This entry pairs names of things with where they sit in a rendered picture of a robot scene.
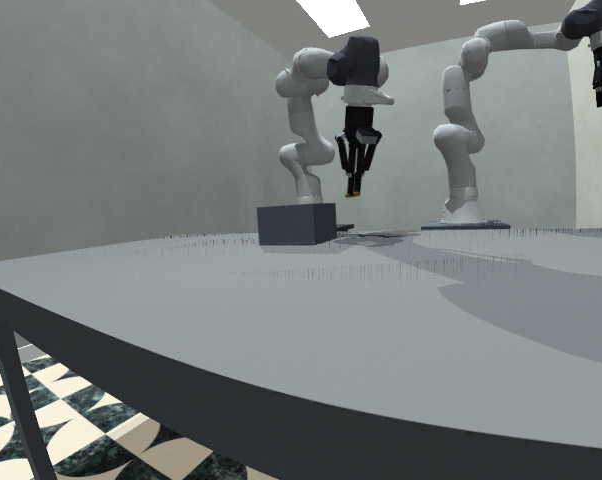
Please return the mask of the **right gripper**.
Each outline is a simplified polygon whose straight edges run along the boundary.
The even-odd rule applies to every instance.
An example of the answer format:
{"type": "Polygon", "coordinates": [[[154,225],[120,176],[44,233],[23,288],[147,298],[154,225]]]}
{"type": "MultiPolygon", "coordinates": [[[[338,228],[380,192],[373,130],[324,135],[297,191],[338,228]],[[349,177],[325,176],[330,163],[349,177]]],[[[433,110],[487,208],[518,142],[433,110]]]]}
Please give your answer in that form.
{"type": "Polygon", "coordinates": [[[371,126],[373,125],[373,113],[374,107],[358,107],[358,106],[346,106],[345,111],[345,128],[343,133],[339,136],[335,136],[335,140],[338,143],[340,160],[342,169],[346,171],[348,176],[348,189],[347,194],[353,196],[353,193],[361,190],[361,177],[365,175],[365,171],[368,171],[373,159],[373,155],[376,149],[376,145],[380,139],[377,139],[376,144],[369,144],[365,155],[366,144],[361,144],[356,138],[357,126],[371,126]],[[349,156],[347,159],[345,137],[349,144],[349,156]],[[353,145],[353,146],[352,146],[353,145]],[[358,149],[357,149],[358,148],[358,149]],[[357,165],[355,171],[356,162],[356,149],[357,149],[357,165]],[[367,163],[366,163],[367,162],[367,163]],[[366,165],[366,166],[365,166],[366,165]],[[354,173],[355,172],[355,173],[354,173]],[[363,174],[364,173],[364,174],[363,174]],[[355,182],[355,184],[354,184],[355,182]]]}

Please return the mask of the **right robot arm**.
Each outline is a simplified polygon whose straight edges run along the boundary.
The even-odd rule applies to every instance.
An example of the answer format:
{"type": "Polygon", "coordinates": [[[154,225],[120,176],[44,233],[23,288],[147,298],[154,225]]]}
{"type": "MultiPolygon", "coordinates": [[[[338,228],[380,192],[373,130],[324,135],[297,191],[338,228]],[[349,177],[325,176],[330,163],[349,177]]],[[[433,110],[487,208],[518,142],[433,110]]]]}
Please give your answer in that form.
{"type": "Polygon", "coordinates": [[[300,50],[294,55],[293,66],[276,77],[278,94],[287,98],[290,129],[306,141],[283,146],[279,153],[280,162],[295,178],[297,205],[323,203],[320,179],[307,167],[331,163],[335,157],[333,145],[316,128],[311,97],[325,92],[330,80],[344,86],[341,100],[348,106],[393,105],[393,97],[378,92],[388,74],[378,40],[354,35],[340,52],[315,47],[300,50]]]}

